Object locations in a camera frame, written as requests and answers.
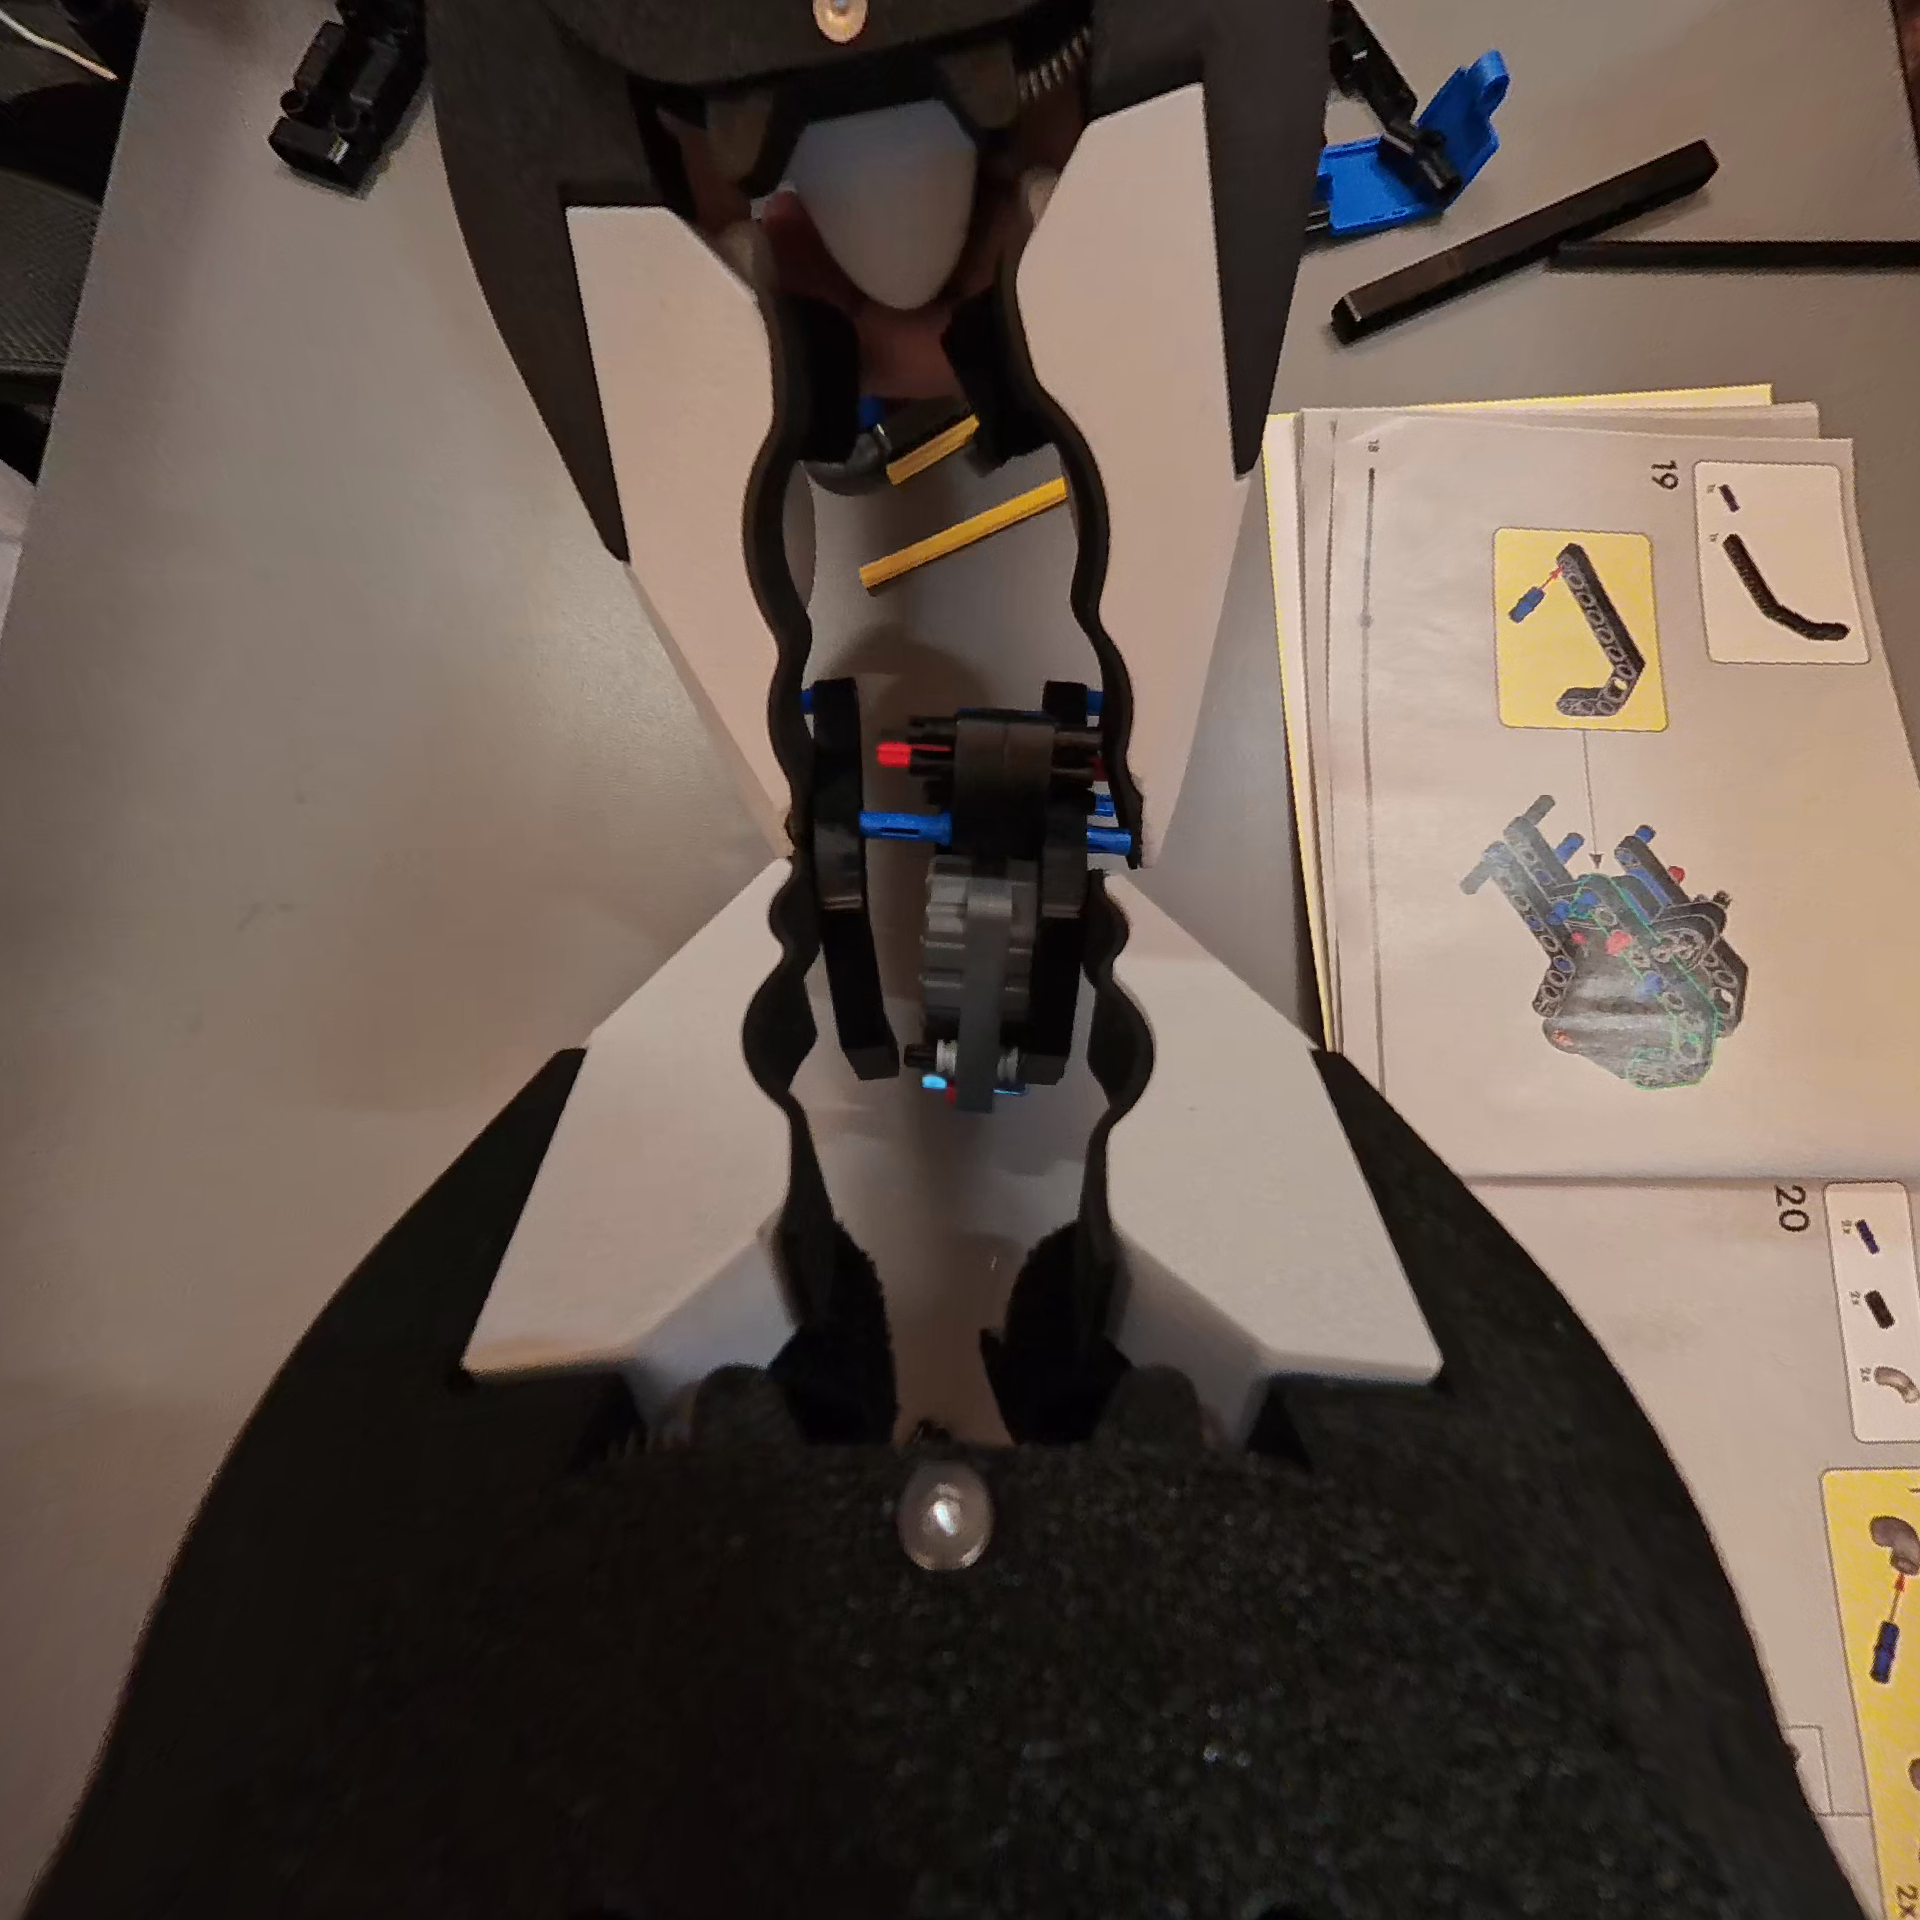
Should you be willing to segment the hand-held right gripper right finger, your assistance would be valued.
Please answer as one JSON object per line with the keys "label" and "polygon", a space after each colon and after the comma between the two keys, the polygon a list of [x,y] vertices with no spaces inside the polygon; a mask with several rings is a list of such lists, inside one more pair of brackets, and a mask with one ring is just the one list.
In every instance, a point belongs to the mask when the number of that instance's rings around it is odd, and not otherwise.
{"label": "hand-held right gripper right finger", "polygon": [[1093,882],[1075,1217],[980,1338],[1015,1442],[1082,1442],[1120,1377],[1180,1375],[1256,1442],[1280,1380],[1429,1382],[1440,1358],[1320,1051],[1129,881]]}

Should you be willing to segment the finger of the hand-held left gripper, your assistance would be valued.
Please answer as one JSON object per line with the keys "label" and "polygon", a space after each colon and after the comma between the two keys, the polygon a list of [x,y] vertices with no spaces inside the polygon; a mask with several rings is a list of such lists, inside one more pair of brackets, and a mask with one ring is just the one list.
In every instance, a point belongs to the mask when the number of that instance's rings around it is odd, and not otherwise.
{"label": "finger of the hand-held left gripper", "polygon": [[1069,477],[1069,602],[1103,674],[1109,774],[1153,864],[1186,780],[1242,520],[1203,110],[1093,121],[1020,184],[986,311]]}
{"label": "finger of the hand-held left gripper", "polygon": [[627,575],[753,825],[789,854],[769,705],[807,640],[812,510],[792,515],[793,474],[763,462],[799,420],[770,240],[752,221],[709,237],[666,205],[575,205],[566,230]]}

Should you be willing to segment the black lego connector block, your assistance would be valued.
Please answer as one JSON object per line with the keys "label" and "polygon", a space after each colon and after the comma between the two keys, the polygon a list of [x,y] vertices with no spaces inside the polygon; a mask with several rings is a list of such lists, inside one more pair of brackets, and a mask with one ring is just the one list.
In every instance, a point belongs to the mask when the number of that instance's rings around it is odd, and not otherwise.
{"label": "black lego connector block", "polygon": [[333,4],[279,95],[270,154],[357,198],[396,140],[423,68],[423,4]]}

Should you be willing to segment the lego motor chassis assembly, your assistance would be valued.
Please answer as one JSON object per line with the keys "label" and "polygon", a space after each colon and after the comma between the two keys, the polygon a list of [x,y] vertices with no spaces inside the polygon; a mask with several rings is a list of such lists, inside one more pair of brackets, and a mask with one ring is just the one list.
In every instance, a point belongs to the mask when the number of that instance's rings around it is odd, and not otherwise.
{"label": "lego motor chassis assembly", "polygon": [[925,851],[922,1038],[899,1072],[959,1111],[1069,1065],[1090,858],[1133,854],[1100,720],[1097,687],[1046,682],[1040,710],[920,715],[862,750],[867,867],[880,844]]}

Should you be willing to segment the black bent lego beam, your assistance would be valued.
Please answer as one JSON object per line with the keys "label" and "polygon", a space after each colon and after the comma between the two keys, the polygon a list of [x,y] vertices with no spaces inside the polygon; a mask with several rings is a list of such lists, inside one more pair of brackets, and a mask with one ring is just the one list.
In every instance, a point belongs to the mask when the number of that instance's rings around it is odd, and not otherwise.
{"label": "black bent lego beam", "polygon": [[802,705],[812,720],[807,858],[835,1031],[859,1081],[890,1081],[899,1074],[899,1042],[883,1007],[867,910],[856,682],[819,681]]}

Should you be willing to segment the person's left hand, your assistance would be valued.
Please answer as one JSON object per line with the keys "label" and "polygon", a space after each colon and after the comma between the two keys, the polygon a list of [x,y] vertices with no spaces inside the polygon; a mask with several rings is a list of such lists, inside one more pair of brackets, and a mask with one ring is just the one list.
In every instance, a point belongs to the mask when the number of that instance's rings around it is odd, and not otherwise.
{"label": "person's left hand", "polygon": [[779,285],[793,298],[825,304],[852,324],[862,395],[930,400],[959,392],[943,334],[953,304],[973,292],[970,267],[956,264],[929,301],[890,307],[862,292],[832,258],[797,192],[779,188],[765,198],[756,221],[770,242]]}

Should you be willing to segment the thin black lego axle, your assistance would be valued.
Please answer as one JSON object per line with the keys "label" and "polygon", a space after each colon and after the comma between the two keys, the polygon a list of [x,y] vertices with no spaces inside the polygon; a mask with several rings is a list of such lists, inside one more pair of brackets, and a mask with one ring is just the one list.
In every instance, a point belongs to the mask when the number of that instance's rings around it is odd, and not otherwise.
{"label": "thin black lego axle", "polygon": [[1917,240],[1886,237],[1585,237],[1552,267],[1595,275],[1917,275]]}

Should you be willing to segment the long black lego beam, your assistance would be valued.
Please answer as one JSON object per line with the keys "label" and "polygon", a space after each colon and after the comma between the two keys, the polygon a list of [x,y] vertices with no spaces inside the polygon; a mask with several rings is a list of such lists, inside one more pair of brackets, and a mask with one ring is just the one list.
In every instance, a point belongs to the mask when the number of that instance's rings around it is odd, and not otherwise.
{"label": "long black lego beam", "polygon": [[1600,237],[1662,205],[1705,188],[1717,174],[1707,140],[1692,140],[1669,154],[1597,180],[1556,202],[1539,205],[1503,227],[1462,237],[1423,260],[1342,295],[1332,314],[1340,345],[1373,338],[1387,327],[1426,314],[1486,282],[1549,260],[1569,242]]}

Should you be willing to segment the lego instruction booklet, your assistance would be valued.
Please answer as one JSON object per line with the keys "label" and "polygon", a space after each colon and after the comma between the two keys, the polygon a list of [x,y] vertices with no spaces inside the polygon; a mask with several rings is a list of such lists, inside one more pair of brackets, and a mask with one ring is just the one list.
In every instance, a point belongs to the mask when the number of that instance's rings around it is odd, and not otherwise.
{"label": "lego instruction booklet", "polygon": [[1266,424],[1322,1031],[1597,1332],[1917,1915],[1917,774],[1813,405]]}

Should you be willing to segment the long yellow lego axle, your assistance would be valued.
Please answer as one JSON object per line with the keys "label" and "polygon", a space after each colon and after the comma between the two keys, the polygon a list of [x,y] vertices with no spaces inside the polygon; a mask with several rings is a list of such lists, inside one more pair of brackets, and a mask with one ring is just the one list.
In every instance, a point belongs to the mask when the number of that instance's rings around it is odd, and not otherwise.
{"label": "long yellow lego axle", "polygon": [[1007,501],[1000,501],[976,515],[969,515],[922,541],[912,541],[909,545],[880,554],[877,560],[859,564],[856,581],[862,591],[877,594],[880,590],[909,577],[912,572],[963,554],[986,541],[1000,537],[1003,532],[1010,532],[1035,518],[1069,507],[1069,498],[1070,498],[1069,481],[1052,477],[1027,491],[1010,495]]}

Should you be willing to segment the blue lego panel piece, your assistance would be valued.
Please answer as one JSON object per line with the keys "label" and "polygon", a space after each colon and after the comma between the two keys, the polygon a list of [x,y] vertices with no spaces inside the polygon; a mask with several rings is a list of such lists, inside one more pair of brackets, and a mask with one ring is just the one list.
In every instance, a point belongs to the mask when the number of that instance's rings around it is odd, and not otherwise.
{"label": "blue lego panel piece", "polygon": [[[1413,118],[1416,131],[1437,134],[1459,185],[1467,185],[1500,151],[1493,118],[1509,80],[1500,50],[1487,50],[1480,60],[1455,68]],[[1387,164],[1386,134],[1329,142],[1316,168],[1307,237],[1349,240],[1435,221],[1456,194],[1459,188],[1435,198],[1426,185],[1407,184]]]}

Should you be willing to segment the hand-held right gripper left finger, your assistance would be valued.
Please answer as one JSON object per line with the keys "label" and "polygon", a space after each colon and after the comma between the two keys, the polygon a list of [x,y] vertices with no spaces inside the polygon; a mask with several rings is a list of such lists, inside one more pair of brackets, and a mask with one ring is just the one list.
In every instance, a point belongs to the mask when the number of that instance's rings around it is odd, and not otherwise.
{"label": "hand-held right gripper left finger", "polygon": [[793,881],[769,864],[589,1038],[469,1375],[615,1371],[660,1430],[716,1370],[763,1367],[807,1434],[895,1437],[877,1275],[793,1101],[813,1042]]}

